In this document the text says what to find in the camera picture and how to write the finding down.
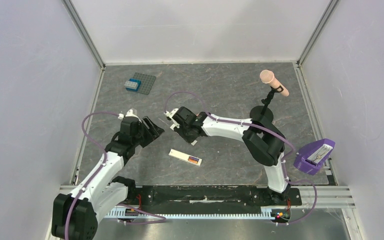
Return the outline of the white remote control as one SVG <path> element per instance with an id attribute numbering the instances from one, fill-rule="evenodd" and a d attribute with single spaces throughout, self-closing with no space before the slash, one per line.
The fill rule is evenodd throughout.
<path id="1" fill-rule="evenodd" d="M 178 160 L 181 160 L 181 161 L 187 162 L 187 163 L 189 163 L 189 164 L 192 164 L 192 163 L 188 162 L 188 158 L 189 158 L 189 156 L 192 156 L 192 155 L 190 155 L 190 154 L 186 154 L 186 153 L 184 153 L 184 152 L 181 152 L 181 151 L 178 151 L 178 150 L 175 150 L 175 149 L 171 149 L 171 150 L 169 151 L 168 155 L 169 155 L 170 157 L 173 157 L 173 158 L 176 158 L 176 159 L 178 159 Z M 192 165 L 194 165 L 194 166 L 201 166 L 201 164 L 202 164 L 202 159 L 201 159 L 201 158 L 199 158 L 199 159 L 200 159 L 200 165 L 195 165 L 195 164 L 192 164 Z"/>

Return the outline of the orange AAA battery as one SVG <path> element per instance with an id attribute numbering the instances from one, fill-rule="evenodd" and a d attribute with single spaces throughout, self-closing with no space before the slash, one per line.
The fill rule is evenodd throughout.
<path id="1" fill-rule="evenodd" d="M 201 159 L 200 158 L 196 158 L 196 157 L 193 157 L 193 156 L 189 156 L 189 158 L 187 159 L 189 162 L 191 163 L 194 163 L 194 164 L 199 164 Z"/>

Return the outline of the purple plastic object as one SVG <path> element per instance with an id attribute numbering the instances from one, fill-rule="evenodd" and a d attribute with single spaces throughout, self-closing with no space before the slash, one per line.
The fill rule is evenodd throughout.
<path id="1" fill-rule="evenodd" d="M 314 176 L 329 158 L 336 143 L 323 138 L 301 147 L 294 160 L 294 167 L 299 171 Z"/>

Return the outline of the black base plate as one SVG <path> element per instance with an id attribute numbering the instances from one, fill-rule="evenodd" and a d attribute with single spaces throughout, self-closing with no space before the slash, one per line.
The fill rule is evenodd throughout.
<path id="1" fill-rule="evenodd" d="M 276 193 L 257 185 L 143 185 L 130 190 L 125 204 L 153 214 L 257 214 L 262 207 L 301 206 L 298 188 Z"/>

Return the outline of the grey lego baseplate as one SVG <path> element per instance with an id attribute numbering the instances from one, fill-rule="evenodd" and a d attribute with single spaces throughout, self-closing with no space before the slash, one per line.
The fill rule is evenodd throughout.
<path id="1" fill-rule="evenodd" d="M 135 72 L 133 75 L 133 79 L 140 81 L 140 86 L 137 90 L 137 93 L 148 95 L 151 92 L 151 89 L 157 77 L 154 75 Z"/>

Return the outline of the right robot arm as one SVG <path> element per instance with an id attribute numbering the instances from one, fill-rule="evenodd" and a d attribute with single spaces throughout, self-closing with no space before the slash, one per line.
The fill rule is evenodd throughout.
<path id="1" fill-rule="evenodd" d="M 195 114 L 184 106 L 167 110 L 164 115 L 172 121 L 170 128 L 191 145 L 198 137 L 223 137 L 244 143 L 254 160 L 264 166 L 269 199 L 282 204 L 289 198 L 289 184 L 281 164 L 285 136 L 264 115 L 236 119 L 204 111 Z"/>

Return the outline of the blue grey lego brick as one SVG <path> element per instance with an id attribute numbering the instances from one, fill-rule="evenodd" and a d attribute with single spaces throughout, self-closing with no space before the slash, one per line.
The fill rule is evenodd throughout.
<path id="1" fill-rule="evenodd" d="M 127 91 L 137 92 L 142 84 L 142 81 L 139 79 L 130 78 L 124 83 L 124 87 Z"/>

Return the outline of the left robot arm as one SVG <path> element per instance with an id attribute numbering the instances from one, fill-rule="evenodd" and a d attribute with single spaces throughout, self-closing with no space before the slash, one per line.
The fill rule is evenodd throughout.
<path id="1" fill-rule="evenodd" d="M 120 128 L 103 151 L 98 163 L 69 193 L 53 201 L 51 235 L 64 240 L 91 240 L 103 218 L 118 204 L 132 204 L 137 198 L 135 181 L 117 177 L 138 146 L 145 148 L 164 129 L 147 116 L 139 118 L 134 109 L 117 113 Z"/>

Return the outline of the black microphone stand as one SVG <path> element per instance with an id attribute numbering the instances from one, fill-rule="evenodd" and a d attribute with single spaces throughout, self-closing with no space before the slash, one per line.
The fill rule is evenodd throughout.
<path id="1" fill-rule="evenodd" d="M 251 109 L 249 113 L 250 118 L 256 118 L 259 116 L 264 116 L 271 122 L 274 120 L 274 114 L 273 112 L 269 109 L 269 104 L 271 103 L 272 99 L 274 98 L 274 95 L 276 93 L 281 93 L 284 90 L 283 87 L 279 86 L 277 88 L 271 87 L 271 90 L 267 94 L 266 98 L 261 100 L 262 105 L 255 106 Z"/>

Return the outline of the pink microphone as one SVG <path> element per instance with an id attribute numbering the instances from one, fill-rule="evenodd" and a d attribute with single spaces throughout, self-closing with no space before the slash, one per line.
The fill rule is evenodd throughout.
<path id="1" fill-rule="evenodd" d="M 273 71 L 268 69 L 262 70 L 259 77 L 264 84 L 268 84 L 282 96 L 288 97 L 290 95 L 288 89 L 275 77 Z"/>

